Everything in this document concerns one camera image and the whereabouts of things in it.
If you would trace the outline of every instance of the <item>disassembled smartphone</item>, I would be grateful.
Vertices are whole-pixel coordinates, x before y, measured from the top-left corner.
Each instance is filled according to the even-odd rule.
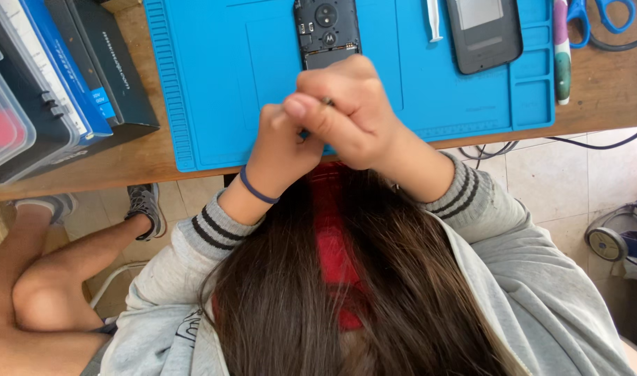
[[[516,0],[447,0],[460,72],[471,74],[518,59],[523,37]]]
[[[355,0],[295,0],[294,14],[304,70],[363,53]]]

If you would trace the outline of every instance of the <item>sneaker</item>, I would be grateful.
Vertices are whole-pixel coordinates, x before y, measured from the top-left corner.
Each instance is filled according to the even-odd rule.
[[[21,205],[40,205],[52,211],[53,224],[62,224],[63,219],[72,214],[78,205],[77,199],[70,193],[61,193],[59,195],[31,197],[30,199],[21,199],[11,202],[15,207]]]
[[[128,187],[130,210],[128,210],[125,219],[144,214],[151,221],[151,229],[146,234],[137,237],[140,242],[148,242],[152,237],[162,237],[167,230],[167,222],[161,207],[158,205],[159,194],[157,183],[130,185]]]

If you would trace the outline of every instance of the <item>striped cuff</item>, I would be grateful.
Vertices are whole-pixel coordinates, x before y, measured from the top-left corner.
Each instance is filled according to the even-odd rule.
[[[217,201],[224,191],[222,189],[216,193],[200,214],[177,225],[191,247],[217,260],[228,256],[264,220],[261,219],[253,226],[245,226],[230,218]]]
[[[451,227],[464,227],[478,220],[493,194],[490,175],[466,166],[455,156],[443,152],[456,166],[456,176],[448,192],[425,209],[446,221]]]

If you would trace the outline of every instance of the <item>brown hair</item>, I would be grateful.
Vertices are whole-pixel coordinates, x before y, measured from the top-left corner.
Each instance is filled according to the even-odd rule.
[[[348,252],[366,292],[326,286],[310,187],[298,181],[205,279],[201,305],[216,295],[209,321],[230,373],[522,373],[478,308],[439,221],[373,172],[340,176]],[[336,312],[344,306],[362,329],[340,333]]]

